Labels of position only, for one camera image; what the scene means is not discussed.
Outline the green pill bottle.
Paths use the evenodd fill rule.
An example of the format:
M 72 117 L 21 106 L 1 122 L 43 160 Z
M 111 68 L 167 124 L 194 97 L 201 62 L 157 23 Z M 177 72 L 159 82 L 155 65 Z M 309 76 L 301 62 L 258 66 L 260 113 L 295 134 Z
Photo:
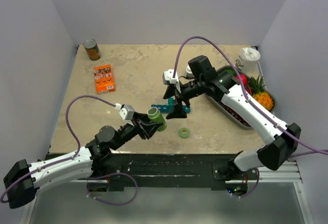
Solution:
M 157 107 L 151 107 L 147 111 L 147 116 L 150 119 L 151 122 L 153 123 L 162 123 L 162 125 L 158 128 L 157 131 L 162 132 L 167 128 L 166 121 L 160 112 L 160 110 Z

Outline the teal weekly pill organizer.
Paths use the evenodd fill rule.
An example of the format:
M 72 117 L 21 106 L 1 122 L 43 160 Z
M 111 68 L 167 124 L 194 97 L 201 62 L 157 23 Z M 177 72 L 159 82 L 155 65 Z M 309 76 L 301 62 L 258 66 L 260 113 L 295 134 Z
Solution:
M 174 108 L 174 105 L 175 105 L 175 98 L 170 97 L 166 104 L 152 104 L 150 109 L 147 111 L 147 114 L 151 114 L 151 115 L 154 114 L 155 109 L 157 109 L 162 114 L 169 113 Z

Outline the green bottle cap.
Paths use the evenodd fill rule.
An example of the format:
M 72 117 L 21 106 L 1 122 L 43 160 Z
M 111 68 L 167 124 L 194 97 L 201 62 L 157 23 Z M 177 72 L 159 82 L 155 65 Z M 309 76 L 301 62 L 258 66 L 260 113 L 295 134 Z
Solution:
M 183 139 L 188 138 L 190 136 L 190 130 L 187 128 L 181 128 L 178 131 L 178 135 Z

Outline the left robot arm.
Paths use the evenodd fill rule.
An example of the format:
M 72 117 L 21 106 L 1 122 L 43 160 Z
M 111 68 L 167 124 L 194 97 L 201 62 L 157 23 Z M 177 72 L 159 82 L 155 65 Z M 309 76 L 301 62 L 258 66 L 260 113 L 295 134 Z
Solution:
M 153 122 L 145 114 L 134 114 L 132 121 L 115 130 L 104 126 L 95 138 L 76 151 L 53 159 L 27 163 L 17 161 L 4 177 L 5 191 L 1 203 L 11 209 L 30 203 L 38 193 L 71 180 L 93 177 L 101 179 L 106 174 L 104 163 L 111 151 L 120 148 L 135 136 L 150 139 L 163 125 Z

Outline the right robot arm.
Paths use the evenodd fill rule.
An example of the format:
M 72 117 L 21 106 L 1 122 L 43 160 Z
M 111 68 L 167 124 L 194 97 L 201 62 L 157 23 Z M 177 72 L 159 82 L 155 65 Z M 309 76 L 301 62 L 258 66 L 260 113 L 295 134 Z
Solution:
M 242 89 L 242 82 L 227 72 L 219 72 L 212 67 L 206 56 L 200 55 L 188 62 L 194 80 L 182 84 L 174 71 L 163 73 L 163 83 L 167 85 L 164 99 L 174 97 L 173 109 L 167 119 L 186 118 L 183 106 L 190 106 L 190 99 L 205 94 L 237 112 L 261 137 L 264 147 L 254 152 L 240 152 L 221 172 L 233 179 L 241 179 L 247 170 L 267 167 L 277 170 L 297 149 L 300 127 L 288 125 L 275 117 Z

